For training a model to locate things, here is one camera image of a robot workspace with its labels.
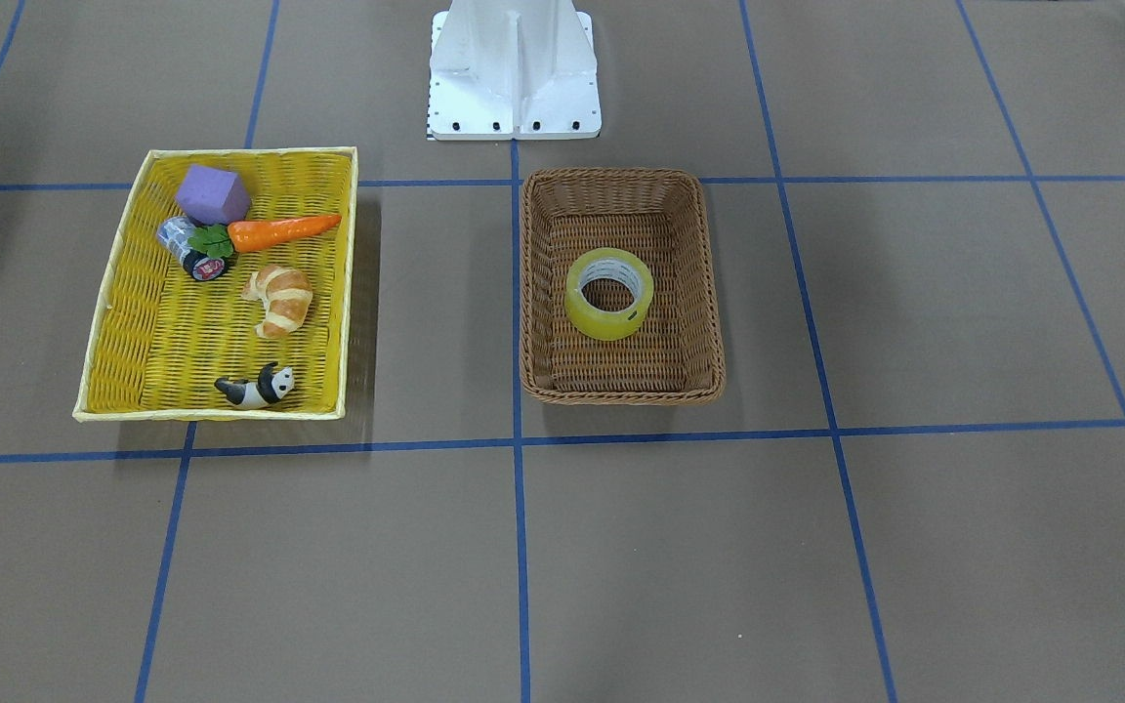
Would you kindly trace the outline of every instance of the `basket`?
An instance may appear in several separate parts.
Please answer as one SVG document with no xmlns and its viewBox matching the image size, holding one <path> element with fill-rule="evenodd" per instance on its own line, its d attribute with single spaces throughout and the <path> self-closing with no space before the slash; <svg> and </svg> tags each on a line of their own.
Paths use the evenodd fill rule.
<svg viewBox="0 0 1125 703">
<path fill-rule="evenodd" d="M 727 382 L 705 200 L 696 178 L 666 169 L 546 169 L 523 183 L 520 206 L 520 381 L 544 404 L 701 405 Z M 598 342 L 564 307 L 567 269 L 613 246 L 654 277 L 637 333 Z M 620 308 L 612 281 L 586 297 Z"/>
<path fill-rule="evenodd" d="M 224 276 L 200 283 L 155 240 L 159 224 L 181 214 L 174 195 L 190 164 L 240 174 L 248 218 L 343 218 L 335 231 L 235 254 Z M 358 171 L 353 147 L 148 152 L 102 276 L 72 417 L 343 417 Z M 267 263 L 299 269 L 314 288 L 307 319 L 285 339 L 260 339 L 263 306 L 241 299 Z M 292 367 L 296 384 L 269 408 L 237 411 L 214 386 L 218 377 L 254 379 L 268 361 Z"/>
</svg>

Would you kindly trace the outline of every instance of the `yellow basket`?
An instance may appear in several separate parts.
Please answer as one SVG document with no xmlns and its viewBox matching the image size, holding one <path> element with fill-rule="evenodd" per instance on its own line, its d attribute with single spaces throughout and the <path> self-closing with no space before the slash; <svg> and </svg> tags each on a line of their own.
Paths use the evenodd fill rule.
<svg viewBox="0 0 1125 703">
<path fill-rule="evenodd" d="M 248 218 L 340 213 L 336 231 L 262 252 L 196 281 L 155 237 L 180 215 L 176 190 L 190 164 L 232 170 L 250 192 Z M 86 346 L 72 417 L 87 420 L 325 420 L 344 416 L 350 272 L 359 155 L 353 147 L 148 152 L 129 191 Z M 263 306 L 241 298 L 251 272 L 299 269 L 315 298 L 285 339 L 260 339 Z M 237 411 L 215 379 L 254 379 L 263 364 L 292 367 L 296 387 L 262 411 Z"/>
</svg>

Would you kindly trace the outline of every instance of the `basket rim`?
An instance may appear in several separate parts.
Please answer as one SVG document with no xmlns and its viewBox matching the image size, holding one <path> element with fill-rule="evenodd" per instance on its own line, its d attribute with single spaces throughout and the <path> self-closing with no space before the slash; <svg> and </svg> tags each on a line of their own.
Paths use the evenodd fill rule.
<svg viewBox="0 0 1125 703">
<path fill-rule="evenodd" d="M 633 177 L 638 179 L 662 179 L 670 178 L 683 182 L 696 197 L 698 204 L 698 233 L 701 238 L 701 269 L 702 276 L 706 278 L 706 341 L 710 349 L 710 358 L 714 362 L 711 369 L 711 382 L 705 388 L 693 388 L 692 390 L 669 390 L 669 391 L 616 391 L 616 390 L 557 390 L 556 388 L 543 388 L 537 384 L 534 375 L 531 372 L 532 337 L 529 330 L 536 321 L 534 308 L 531 306 L 531 269 L 532 269 L 532 246 L 537 233 L 531 226 L 531 215 L 534 213 L 534 200 L 532 200 L 530 187 L 541 187 L 559 178 L 590 177 L 598 179 Z M 710 404 L 722 395 L 728 386 L 727 360 L 724 360 L 724 349 L 722 332 L 719 324 L 718 292 L 714 286 L 714 254 L 710 247 L 710 225 L 706 216 L 706 201 L 704 189 L 700 179 L 695 174 L 683 169 L 655 168 L 655 166 L 564 166 L 537 170 L 523 180 L 522 197 L 520 197 L 519 208 L 519 379 L 523 390 L 544 404 L 565 405 L 701 405 Z"/>
<path fill-rule="evenodd" d="M 350 346 L 350 298 L 353 292 L 352 281 L 346 281 L 344 296 L 341 299 L 341 358 L 338 363 L 338 387 L 336 405 L 332 411 L 324 413 L 290 413 L 289 411 L 214 411 L 197 408 L 169 408 L 163 411 L 109 411 L 100 413 L 89 409 L 90 373 L 93 369 L 93 352 L 98 346 L 99 333 L 102 331 L 104 316 L 107 314 L 107 297 L 110 294 L 117 263 L 120 261 L 120 253 L 125 246 L 125 227 L 129 222 L 129 209 L 137 200 L 137 196 L 144 188 L 144 175 L 151 170 L 155 161 L 166 157 L 183 156 L 218 156 L 227 154 L 299 154 L 299 152 L 313 152 L 314 154 L 335 154 L 350 157 L 350 201 L 346 206 L 346 215 L 351 232 L 344 251 L 344 271 L 346 277 L 353 276 L 353 222 L 358 205 L 359 187 L 359 148 L 357 146 L 291 146 L 282 148 L 151 148 L 144 155 L 142 165 L 137 170 L 137 177 L 133 180 L 129 195 L 125 199 L 124 209 L 120 213 L 120 222 L 115 228 L 115 236 L 111 240 L 111 253 L 107 258 L 107 268 L 102 271 L 102 281 L 99 283 L 98 299 L 94 303 L 93 321 L 90 323 L 89 337 L 86 340 L 86 360 L 81 369 L 80 386 L 76 390 L 76 404 L 72 406 L 72 417 L 76 422 L 100 422 L 100 420 L 209 420 L 209 418 L 274 418 L 274 420 L 318 420 L 318 418 L 343 418 L 344 400 L 346 400 L 346 382 L 349 378 L 349 346 Z"/>
</svg>

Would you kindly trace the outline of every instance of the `toy carrot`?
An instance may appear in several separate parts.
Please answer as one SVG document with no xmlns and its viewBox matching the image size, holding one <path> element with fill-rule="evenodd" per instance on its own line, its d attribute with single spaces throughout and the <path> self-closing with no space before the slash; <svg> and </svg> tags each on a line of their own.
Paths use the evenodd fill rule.
<svg viewBox="0 0 1125 703">
<path fill-rule="evenodd" d="M 191 236 L 192 249 L 213 258 L 231 256 L 233 252 L 259 252 L 260 249 L 285 244 L 325 233 L 341 223 L 341 215 L 312 215 L 288 219 L 238 219 L 227 226 L 198 227 Z"/>
</svg>

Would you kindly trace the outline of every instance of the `can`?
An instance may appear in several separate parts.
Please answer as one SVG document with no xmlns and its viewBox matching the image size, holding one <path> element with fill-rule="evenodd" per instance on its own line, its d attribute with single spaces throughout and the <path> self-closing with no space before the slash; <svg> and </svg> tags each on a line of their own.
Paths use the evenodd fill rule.
<svg viewBox="0 0 1125 703">
<path fill-rule="evenodd" d="M 180 215 L 176 218 L 164 219 L 164 224 L 159 226 L 155 236 L 159 243 L 168 249 L 176 261 L 194 277 L 195 280 L 212 280 L 219 278 L 227 271 L 227 262 L 224 259 L 210 258 L 202 254 L 197 249 L 189 245 L 189 237 L 196 235 L 196 224 L 194 219 Z"/>
</svg>

